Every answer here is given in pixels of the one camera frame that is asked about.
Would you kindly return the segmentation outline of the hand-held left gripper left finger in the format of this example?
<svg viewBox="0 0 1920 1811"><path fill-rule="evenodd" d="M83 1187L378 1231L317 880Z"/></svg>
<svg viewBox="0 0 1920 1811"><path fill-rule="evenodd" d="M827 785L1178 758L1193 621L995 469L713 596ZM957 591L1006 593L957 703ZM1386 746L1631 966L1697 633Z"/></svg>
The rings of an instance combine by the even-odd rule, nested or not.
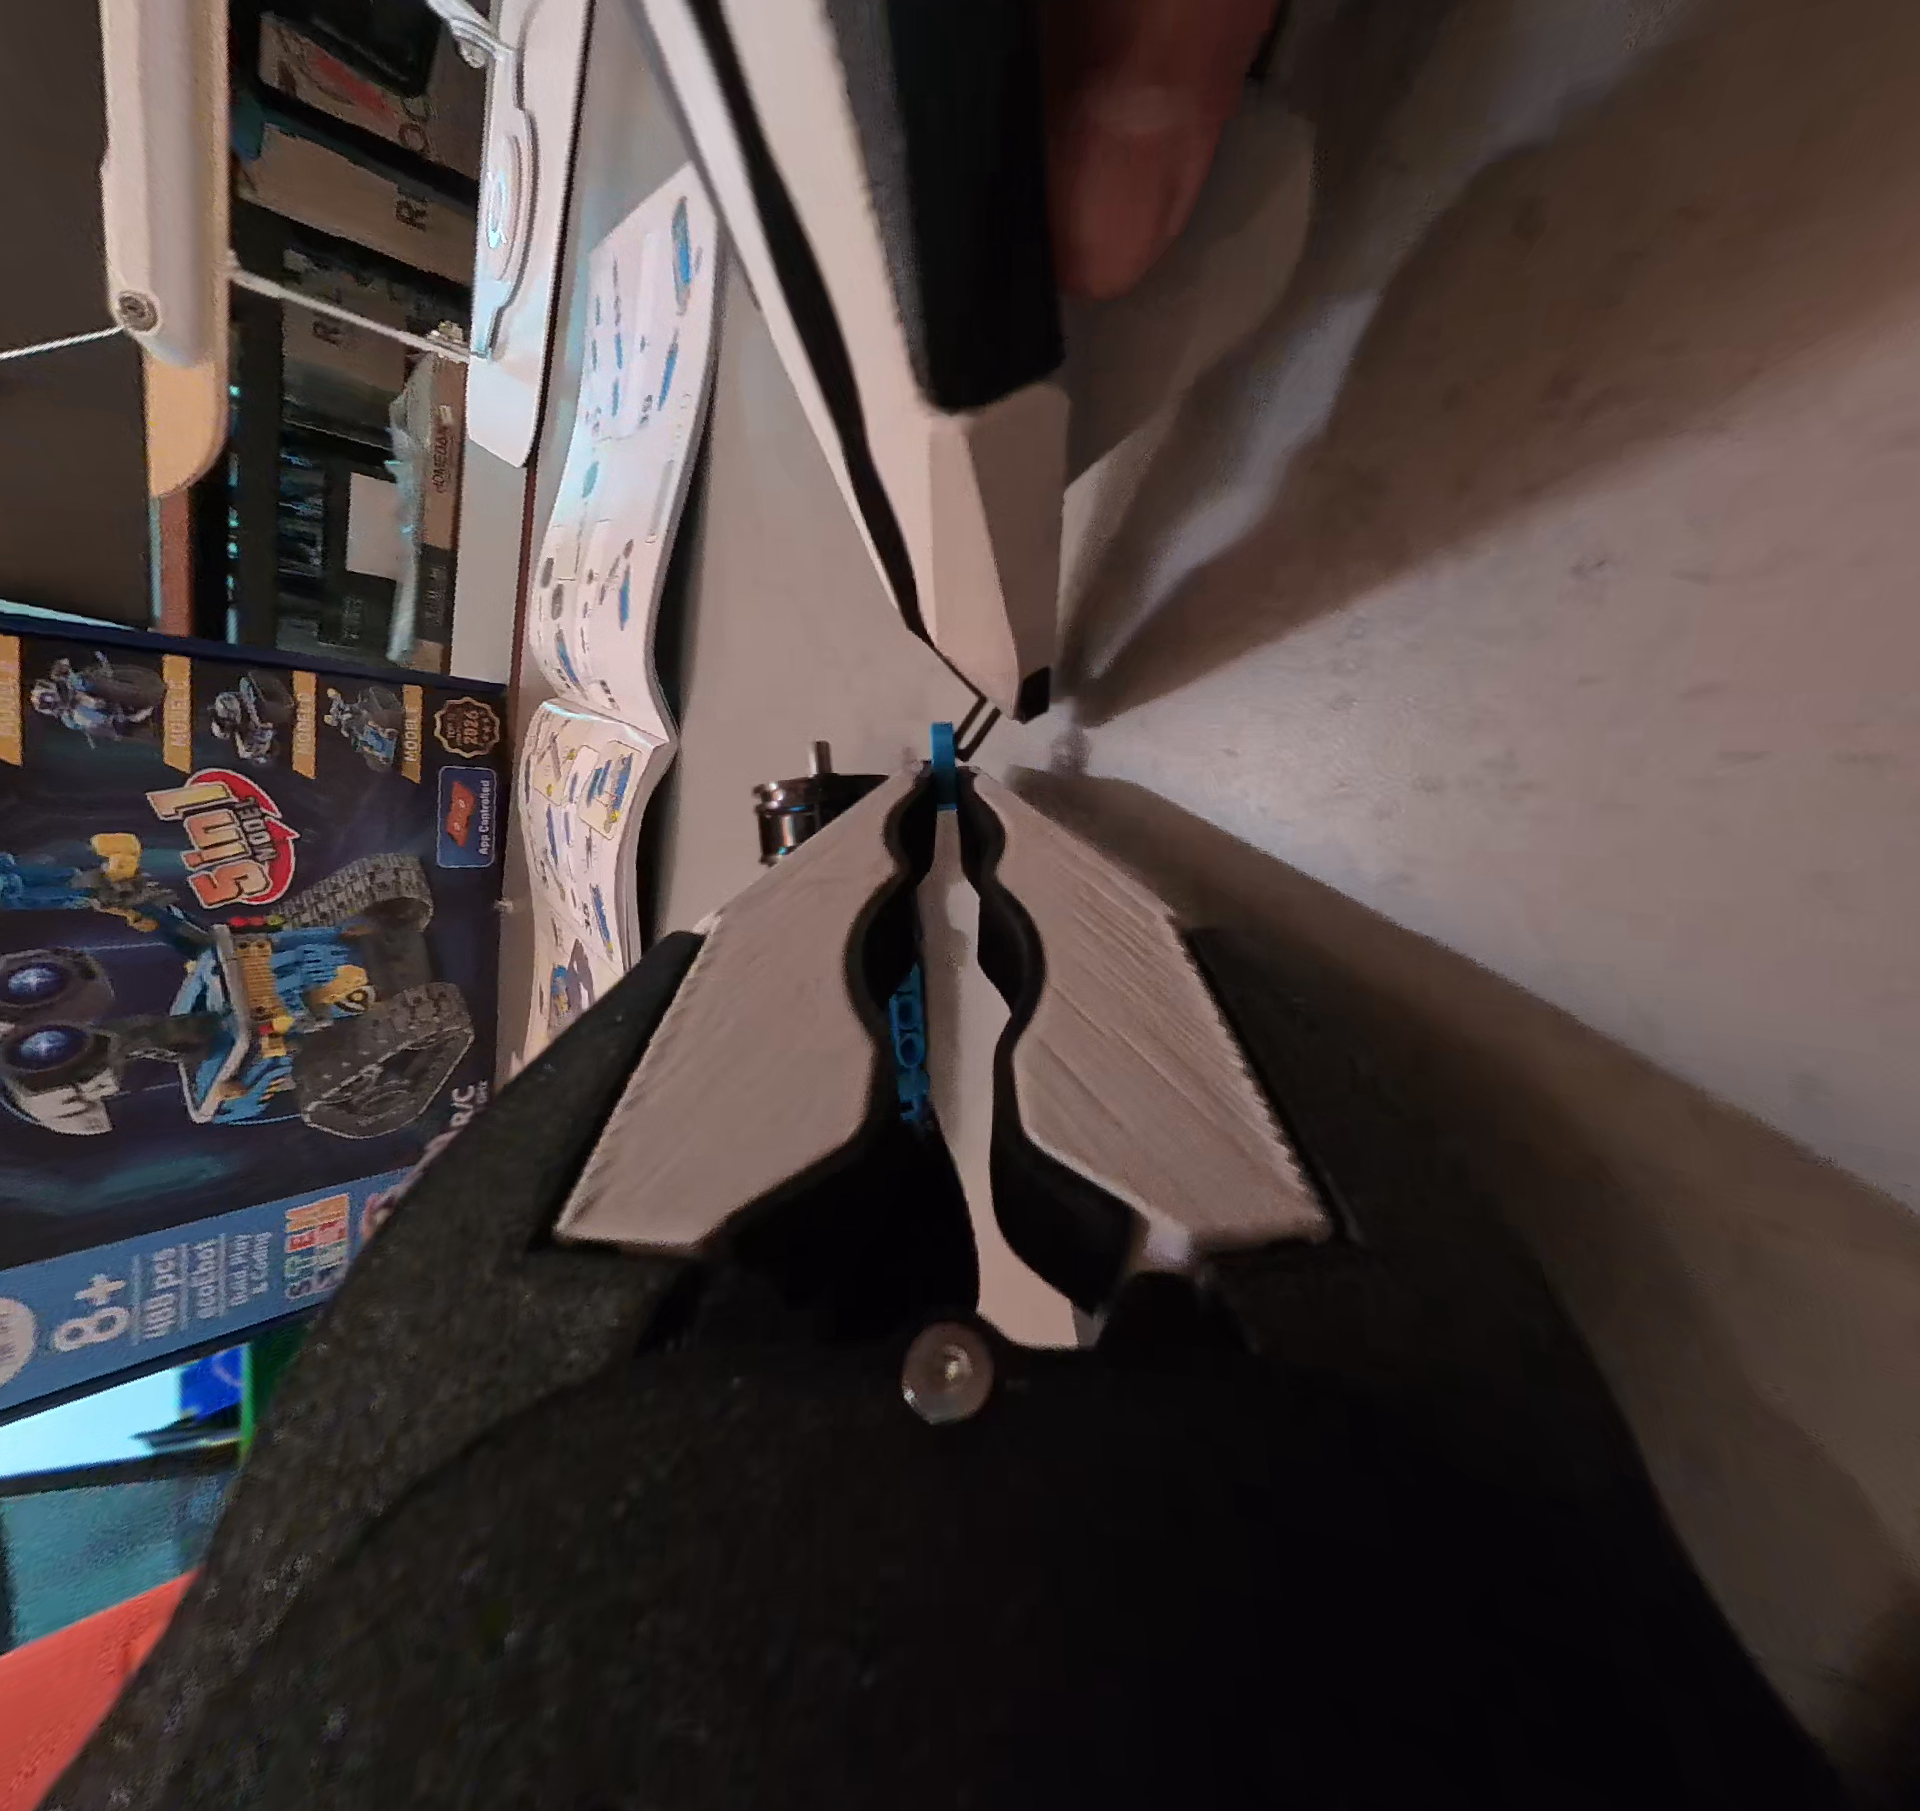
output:
<svg viewBox="0 0 1920 1811"><path fill-rule="evenodd" d="M864 793L694 934L555 1223L569 1247L733 1247L857 1311L972 1311L948 1145L900 1111L888 1001L921 958L933 768Z"/></svg>

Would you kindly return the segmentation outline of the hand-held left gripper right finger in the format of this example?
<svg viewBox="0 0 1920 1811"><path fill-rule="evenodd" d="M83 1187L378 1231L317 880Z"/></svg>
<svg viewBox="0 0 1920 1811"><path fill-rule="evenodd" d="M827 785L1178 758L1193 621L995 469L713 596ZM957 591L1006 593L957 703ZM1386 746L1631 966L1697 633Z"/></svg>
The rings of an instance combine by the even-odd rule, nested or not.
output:
<svg viewBox="0 0 1920 1811"><path fill-rule="evenodd" d="M989 1177L1020 1262L1101 1318L1143 1273L1331 1244L1178 913L982 773L957 780L956 822L978 965L1006 1005Z"/></svg>

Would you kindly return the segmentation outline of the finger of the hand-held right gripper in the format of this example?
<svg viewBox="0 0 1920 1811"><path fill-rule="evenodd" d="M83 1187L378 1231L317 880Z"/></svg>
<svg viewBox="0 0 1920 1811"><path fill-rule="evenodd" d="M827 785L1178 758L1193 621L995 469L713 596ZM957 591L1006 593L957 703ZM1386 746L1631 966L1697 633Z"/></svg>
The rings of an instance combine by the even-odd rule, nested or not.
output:
<svg viewBox="0 0 1920 1811"><path fill-rule="evenodd" d="M1062 365L946 414L907 359L824 0L722 0L755 112L847 340L930 646L1015 719L1046 709L1067 488Z"/></svg>
<svg viewBox="0 0 1920 1811"><path fill-rule="evenodd" d="M905 630L934 646L898 511L877 473L847 340L760 126L722 0L623 3L886 596Z"/></svg>

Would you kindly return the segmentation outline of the black wheel blue beam assembly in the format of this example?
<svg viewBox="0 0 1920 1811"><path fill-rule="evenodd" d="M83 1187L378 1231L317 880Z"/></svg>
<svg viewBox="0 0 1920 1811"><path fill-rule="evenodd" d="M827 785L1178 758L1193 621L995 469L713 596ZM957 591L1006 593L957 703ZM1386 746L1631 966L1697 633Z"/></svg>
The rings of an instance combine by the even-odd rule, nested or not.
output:
<svg viewBox="0 0 1920 1811"><path fill-rule="evenodd" d="M815 741L807 768L800 776L771 780L754 789L758 861L775 866L814 839L828 825L877 791L879 773L834 768L831 746ZM909 965L884 1001L886 1045L896 1076L900 1120L923 1137L939 1132L930 1081L930 1030L925 990L925 923L919 905L907 905Z"/></svg>

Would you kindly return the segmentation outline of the grey desk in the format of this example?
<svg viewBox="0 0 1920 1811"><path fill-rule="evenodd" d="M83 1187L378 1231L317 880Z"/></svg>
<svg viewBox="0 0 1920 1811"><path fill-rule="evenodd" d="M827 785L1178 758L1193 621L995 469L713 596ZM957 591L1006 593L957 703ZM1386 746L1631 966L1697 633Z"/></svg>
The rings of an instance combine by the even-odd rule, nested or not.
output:
<svg viewBox="0 0 1920 1811"><path fill-rule="evenodd" d="M1766 1675L1915 1807L1915 0L1294 0L1309 244L1069 492L995 776L1549 1268Z"/></svg>

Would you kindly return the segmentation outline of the person's right hand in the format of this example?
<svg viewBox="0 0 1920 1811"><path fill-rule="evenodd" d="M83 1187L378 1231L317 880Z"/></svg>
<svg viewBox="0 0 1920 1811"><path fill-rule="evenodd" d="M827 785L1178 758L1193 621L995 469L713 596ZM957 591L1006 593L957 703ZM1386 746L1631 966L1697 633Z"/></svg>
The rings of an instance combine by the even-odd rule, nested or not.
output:
<svg viewBox="0 0 1920 1811"><path fill-rule="evenodd" d="M1284 0L1043 0L1050 243L1105 303L1188 228Z"/></svg>

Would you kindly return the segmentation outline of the open instruction booklet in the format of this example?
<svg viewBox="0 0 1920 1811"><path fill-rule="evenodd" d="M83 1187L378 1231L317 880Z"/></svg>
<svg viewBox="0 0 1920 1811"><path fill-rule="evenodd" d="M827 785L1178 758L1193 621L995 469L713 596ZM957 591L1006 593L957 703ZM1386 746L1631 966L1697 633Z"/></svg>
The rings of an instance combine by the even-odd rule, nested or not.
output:
<svg viewBox="0 0 1920 1811"><path fill-rule="evenodd" d="M588 257L582 389L526 605L547 693L513 773L533 934L518 1069L643 955L643 827L681 750L660 604L706 444L719 274L691 165Z"/></svg>

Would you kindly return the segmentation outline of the brown cardboard box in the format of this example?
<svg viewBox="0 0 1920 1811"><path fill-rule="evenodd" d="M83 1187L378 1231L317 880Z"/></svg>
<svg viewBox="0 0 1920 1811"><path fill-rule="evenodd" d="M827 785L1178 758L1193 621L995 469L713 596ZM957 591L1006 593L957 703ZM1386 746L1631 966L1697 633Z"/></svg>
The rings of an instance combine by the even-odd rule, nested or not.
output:
<svg viewBox="0 0 1920 1811"><path fill-rule="evenodd" d="M474 209L447 193L275 123L248 155L234 155L234 182L241 201L266 213L448 283L472 283Z"/></svg>

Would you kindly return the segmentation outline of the dark blue toy box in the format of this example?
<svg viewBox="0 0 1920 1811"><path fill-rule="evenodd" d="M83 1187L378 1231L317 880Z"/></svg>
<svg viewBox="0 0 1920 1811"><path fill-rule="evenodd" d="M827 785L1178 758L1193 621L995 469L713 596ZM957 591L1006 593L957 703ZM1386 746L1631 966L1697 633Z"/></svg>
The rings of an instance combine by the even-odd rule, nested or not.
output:
<svg viewBox="0 0 1920 1811"><path fill-rule="evenodd" d="M491 1103L510 717L3 614L3 1421L314 1312Z"/></svg>

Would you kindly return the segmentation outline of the white folding stand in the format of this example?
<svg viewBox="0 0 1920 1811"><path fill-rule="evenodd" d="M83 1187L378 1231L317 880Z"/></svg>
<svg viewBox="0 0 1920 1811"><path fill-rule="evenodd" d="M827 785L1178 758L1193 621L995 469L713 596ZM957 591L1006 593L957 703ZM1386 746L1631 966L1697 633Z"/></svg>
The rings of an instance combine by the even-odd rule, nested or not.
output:
<svg viewBox="0 0 1920 1811"><path fill-rule="evenodd" d="M593 0L423 0L487 74L468 344L468 440L524 468L540 436ZM97 0L107 303L142 359L146 491L206 476L227 440L227 294L296 294L232 252L227 0Z"/></svg>

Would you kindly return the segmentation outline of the black flat device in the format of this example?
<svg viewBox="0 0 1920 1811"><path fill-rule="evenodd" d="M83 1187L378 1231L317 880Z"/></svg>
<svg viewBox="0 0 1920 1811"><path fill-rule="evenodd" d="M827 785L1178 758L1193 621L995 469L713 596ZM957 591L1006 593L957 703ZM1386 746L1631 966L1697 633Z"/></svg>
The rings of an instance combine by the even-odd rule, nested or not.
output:
<svg viewBox="0 0 1920 1811"><path fill-rule="evenodd" d="M1 0L1 347L108 323L97 0ZM122 335L3 361L1 595L152 616L142 365Z"/></svg>

